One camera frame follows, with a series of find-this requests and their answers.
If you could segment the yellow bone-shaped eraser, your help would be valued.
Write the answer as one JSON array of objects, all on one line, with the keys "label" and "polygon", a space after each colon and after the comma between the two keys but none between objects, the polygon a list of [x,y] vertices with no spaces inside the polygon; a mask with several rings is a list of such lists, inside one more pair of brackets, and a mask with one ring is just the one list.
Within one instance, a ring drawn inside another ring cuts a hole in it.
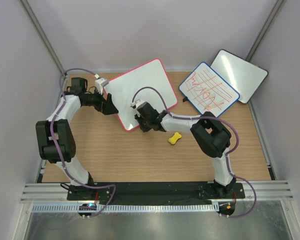
[{"label": "yellow bone-shaped eraser", "polygon": [[168,139],[168,142],[171,145],[175,145],[181,138],[182,138],[182,135],[179,132],[175,132],[173,134],[173,136]]}]

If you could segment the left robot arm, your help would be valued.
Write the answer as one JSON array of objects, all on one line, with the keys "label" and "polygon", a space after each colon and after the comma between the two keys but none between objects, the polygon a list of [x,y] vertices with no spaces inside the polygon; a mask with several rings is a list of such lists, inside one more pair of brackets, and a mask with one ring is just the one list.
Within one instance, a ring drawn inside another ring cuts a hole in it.
[{"label": "left robot arm", "polygon": [[76,156],[77,147],[70,122],[81,107],[93,107],[103,115],[118,114],[112,95],[104,94],[108,83],[107,79],[96,75],[94,91],[90,92],[85,78],[72,78],[71,85],[61,91],[60,102],[52,115],[35,125],[39,155],[58,166],[67,176],[70,184],[61,186],[67,189],[70,199],[91,200],[99,196],[101,188]]}]

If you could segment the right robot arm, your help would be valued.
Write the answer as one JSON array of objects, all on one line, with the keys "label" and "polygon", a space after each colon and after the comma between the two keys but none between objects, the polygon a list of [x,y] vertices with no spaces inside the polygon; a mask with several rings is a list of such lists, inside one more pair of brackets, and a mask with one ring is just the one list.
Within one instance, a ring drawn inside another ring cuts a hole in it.
[{"label": "right robot arm", "polygon": [[224,126],[225,121],[211,112],[196,116],[177,115],[167,110],[159,113],[143,100],[133,102],[131,107],[137,111],[134,118],[143,132],[154,130],[191,134],[201,151],[212,160],[214,180],[210,194],[227,198],[233,193],[236,177],[229,160],[232,135]]}]

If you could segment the pink framed whiteboard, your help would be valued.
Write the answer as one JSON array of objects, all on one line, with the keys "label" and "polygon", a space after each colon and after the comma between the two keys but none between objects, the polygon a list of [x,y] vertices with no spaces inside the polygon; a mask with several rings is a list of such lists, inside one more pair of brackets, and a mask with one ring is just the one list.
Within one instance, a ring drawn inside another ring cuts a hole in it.
[{"label": "pink framed whiteboard", "polygon": [[175,90],[160,59],[144,63],[109,81],[105,92],[112,95],[112,102],[118,109],[118,118],[126,131],[139,126],[134,116],[137,111],[130,105],[136,100],[151,104],[162,112],[166,104],[171,108],[178,103]]}]

